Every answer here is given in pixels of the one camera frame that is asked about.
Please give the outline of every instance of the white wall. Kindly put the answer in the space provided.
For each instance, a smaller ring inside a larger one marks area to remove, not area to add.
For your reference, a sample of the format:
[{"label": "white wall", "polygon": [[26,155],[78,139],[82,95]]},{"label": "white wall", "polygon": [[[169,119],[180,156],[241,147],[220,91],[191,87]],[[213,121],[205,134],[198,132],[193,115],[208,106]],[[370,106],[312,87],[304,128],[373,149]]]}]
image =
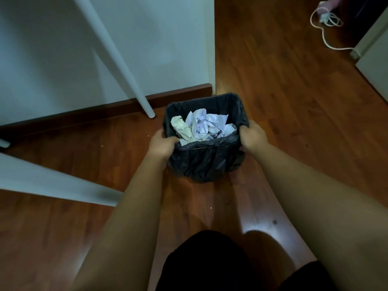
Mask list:
[{"label": "white wall", "polygon": [[[146,95],[213,83],[213,0],[90,1]],[[0,125],[134,97],[72,0],[0,0],[0,39]]]},{"label": "white wall", "polygon": [[123,193],[0,153],[0,189],[116,206]]}]

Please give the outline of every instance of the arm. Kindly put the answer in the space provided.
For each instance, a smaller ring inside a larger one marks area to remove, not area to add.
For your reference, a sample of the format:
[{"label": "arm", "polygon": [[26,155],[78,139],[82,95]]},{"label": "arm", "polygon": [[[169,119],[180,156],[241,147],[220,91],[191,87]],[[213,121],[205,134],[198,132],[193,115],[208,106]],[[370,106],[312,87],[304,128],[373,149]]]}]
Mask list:
[{"label": "arm", "polygon": [[240,128],[288,218],[341,290],[388,289],[388,209]]},{"label": "arm", "polygon": [[176,137],[159,130],[92,246],[72,290],[147,290],[158,236],[162,173]]}]

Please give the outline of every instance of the baseboard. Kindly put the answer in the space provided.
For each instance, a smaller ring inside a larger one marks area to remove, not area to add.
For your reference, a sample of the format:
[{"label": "baseboard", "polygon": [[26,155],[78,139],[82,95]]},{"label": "baseboard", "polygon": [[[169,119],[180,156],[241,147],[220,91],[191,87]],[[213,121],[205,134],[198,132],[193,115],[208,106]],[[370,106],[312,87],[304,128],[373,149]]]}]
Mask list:
[{"label": "baseboard", "polygon": [[[171,102],[210,97],[211,95],[211,84],[207,83],[150,95],[147,96],[147,99],[152,108],[159,108],[165,107]],[[137,99],[128,99],[3,125],[0,126],[0,138],[13,141],[35,133],[141,111],[143,109]]]}]

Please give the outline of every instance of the black garbage bag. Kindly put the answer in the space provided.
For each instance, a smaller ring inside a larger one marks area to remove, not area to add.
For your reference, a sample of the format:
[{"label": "black garbage bag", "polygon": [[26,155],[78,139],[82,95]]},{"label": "black garbage bag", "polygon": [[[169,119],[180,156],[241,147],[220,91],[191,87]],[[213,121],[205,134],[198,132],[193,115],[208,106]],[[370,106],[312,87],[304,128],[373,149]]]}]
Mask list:
[{"label": "black garbage bag", "polygon": [[236,170],[244,161],[245,153],[240,150],[240,126],[249,126],[241,99],[233,93],[171,103],[166,107],[163,127],[166,137],[179,137],[171,125],[174,116],[186,119],[189,112],[206,108],[208,114],[229,114],[227,124],[235,124],[237,131],[214,140],[193,142],[181,146],[175,144],[169,166],[177,176],[188,176],[195,181],[214,181],[228,171]]}]

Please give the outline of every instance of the crumpled paper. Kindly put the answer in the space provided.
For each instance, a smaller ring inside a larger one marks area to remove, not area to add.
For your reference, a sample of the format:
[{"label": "crumpled paper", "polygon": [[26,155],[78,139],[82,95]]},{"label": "crumpled paper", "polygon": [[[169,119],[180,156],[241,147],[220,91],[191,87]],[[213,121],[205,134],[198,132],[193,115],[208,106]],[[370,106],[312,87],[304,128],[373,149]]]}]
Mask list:
[{"label": "crumpled paper", "polygon": [[206,141],[229,136],[235,132],[236,126],[232,123],[226,124],[227,115],[206,114],[206,109],[197,109],[187,115],[183,121],[181,116],[174,116],[171,125],[182,137],[182,146],[194,141]]}]

